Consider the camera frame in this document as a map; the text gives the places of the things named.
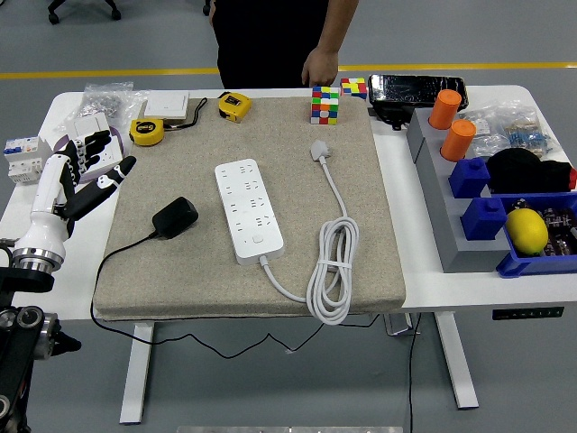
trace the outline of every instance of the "person's hand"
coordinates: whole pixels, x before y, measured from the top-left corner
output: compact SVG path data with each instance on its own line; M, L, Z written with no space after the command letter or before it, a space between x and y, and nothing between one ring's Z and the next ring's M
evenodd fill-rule
M339 70L338 52L323 51L316 47L308 54L301 78L303 84L313 86L330 86L334 83Z
M215 10L216 10L216 2L215 0L213 0L212 2L210 2L210 12L208 13L208 22L210 23L211 27L214 27L213 18L215 16Z

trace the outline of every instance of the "yellow tape measure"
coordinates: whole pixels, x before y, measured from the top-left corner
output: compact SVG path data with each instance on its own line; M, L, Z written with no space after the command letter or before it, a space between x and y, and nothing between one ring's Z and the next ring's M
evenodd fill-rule
M164 138L164 122L160 119L136 119L130 125L130 139L139 146L153 146Z
M239 124L251 109L252 101L240 93L225 92L218 101L221 117Z

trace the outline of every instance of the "black pants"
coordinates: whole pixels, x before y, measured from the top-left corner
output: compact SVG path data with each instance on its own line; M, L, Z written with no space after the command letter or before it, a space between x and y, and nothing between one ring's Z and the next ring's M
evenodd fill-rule
M303 87L303 65L318 44L327 3L217 0L213 24L224 87Z

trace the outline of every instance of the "blue plastic bin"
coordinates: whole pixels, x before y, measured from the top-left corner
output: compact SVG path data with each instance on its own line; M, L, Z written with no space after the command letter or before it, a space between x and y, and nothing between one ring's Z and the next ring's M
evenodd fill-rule
M513 203L524 198L534 210L547 208L571 209L577 215L577 193L561 192L554 194L502 194L493 195L499 198L507 211ZM542 275L548 273L577 272L577 255L557 255L547 257L519 257L505 229L511 251L497 266L497 272L502 278L516 278L522 275Z

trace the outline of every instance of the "orange cup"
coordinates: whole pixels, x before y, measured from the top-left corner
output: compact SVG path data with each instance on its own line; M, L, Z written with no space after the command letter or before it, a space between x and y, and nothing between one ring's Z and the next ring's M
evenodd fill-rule
M464 158L476 133L477 127L470 120L455 120L451 124L447 138L444 139L443 147L441 147L443 158L452 162Z
M433 112L429 117L429 124L435 129L449 129L460 104L461 95L459 92L448 88L441 90L436 96Z

